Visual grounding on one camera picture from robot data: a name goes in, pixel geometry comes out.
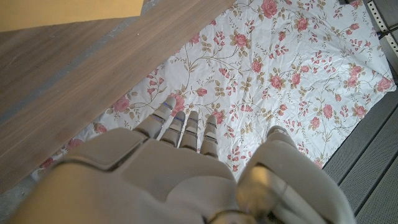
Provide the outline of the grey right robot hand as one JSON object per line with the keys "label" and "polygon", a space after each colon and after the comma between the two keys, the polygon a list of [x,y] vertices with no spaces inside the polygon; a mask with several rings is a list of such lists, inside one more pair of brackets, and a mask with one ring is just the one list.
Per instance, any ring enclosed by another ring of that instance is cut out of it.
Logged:
{"label": "grey right robot hand", "polygon": [[19,205],[11,223],[354,223],[338,185],[280,126],[240,178],[218,159],[217,120],[198,140],[198,114],[167,98],[133,130],[69,152]]}

